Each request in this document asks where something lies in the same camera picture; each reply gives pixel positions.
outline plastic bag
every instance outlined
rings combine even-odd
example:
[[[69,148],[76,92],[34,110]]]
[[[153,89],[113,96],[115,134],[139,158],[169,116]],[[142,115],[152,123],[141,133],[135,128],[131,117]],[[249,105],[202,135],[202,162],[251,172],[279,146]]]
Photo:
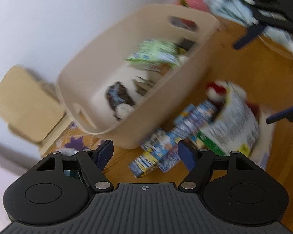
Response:
[[[170,66],[179,65],[176,44],[162,40],[145,40],[138,50],[129,56],[126,61],[142,63],[142,66],[167,63]]]
[[[214,123],[200,128],[197,139],[217,155],[240,151],[249,156],[260,136],[258,122],[251,109],[229,85],[225,106]]]

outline ribbed black surface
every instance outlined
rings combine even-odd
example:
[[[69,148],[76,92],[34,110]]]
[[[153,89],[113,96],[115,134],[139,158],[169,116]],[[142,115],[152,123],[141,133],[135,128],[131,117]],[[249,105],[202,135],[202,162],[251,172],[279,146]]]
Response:
[[[226,223],[207,211],[197,195],[182,193],[172,183],[165,183],[120,184],[113,192],[96,195],[88,208],[74,219],[47,227],[25,226],[15,222],[2,233],[289,234],[290,232],[280,223],[263,227],[241,227]]]

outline beige plastic basket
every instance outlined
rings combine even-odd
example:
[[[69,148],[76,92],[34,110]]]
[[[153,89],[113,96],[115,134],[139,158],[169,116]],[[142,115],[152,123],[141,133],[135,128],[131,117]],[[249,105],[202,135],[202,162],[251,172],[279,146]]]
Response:
[[[198,31],[173,26],[170,17],[194,21]],[[86,46],[61,71],[56,92],[67,114],[86,133],[110,139],[133,149],[158,127],[204,75],[209,58],[217,51],[212,35],[218,20],[211,14],[177,5],[150,4],[120,21]],[[146,72],[124,61],[145,39],[197,42],[183,66],[171,69],[141,97],[132,79]],[[105,98],[107,88],[121,81],[136,102],[127,118],[117,121]]]

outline wooden table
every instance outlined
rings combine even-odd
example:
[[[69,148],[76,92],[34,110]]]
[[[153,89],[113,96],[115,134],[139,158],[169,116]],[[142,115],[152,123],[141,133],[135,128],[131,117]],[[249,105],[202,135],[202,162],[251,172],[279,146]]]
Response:
[[[234,50],[231,45],[245,33],[245,28],[226,20],[222,22],[225,24],[224,30],[216,33],[221,47],[211,61],[210,70],[163,124],[164,129],[172,126],[174,117],[189,103],[197,105],[206,98],[205,85],[211,80],[230,80],[246,90],[250,102],[260,103],[275,111],[293,105],[293,61],[271,51],[259,38],[242,50]],[[115,147],[114,156],[104,170],[114,186],[118,182],[175,182],[179,185],[188,173],[183,163],[179,163],[168,173],[156,169],[141,179],[134,178],[128,164],[141,153],[140,148],[125,150]],[[279,121],[276,125],[266,171],[288,191],[290,201],[282,222],[293,231],[293,123],[287,120]]]

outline green snack bag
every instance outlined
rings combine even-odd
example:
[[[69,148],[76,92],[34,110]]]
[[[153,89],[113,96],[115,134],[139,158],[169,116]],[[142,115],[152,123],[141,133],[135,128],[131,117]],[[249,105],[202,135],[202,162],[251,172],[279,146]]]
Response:
[[[144,40],[138,50],[125,60],[132,63],[167,63],[172,67],[179,65],[177,46],[162,40]]]

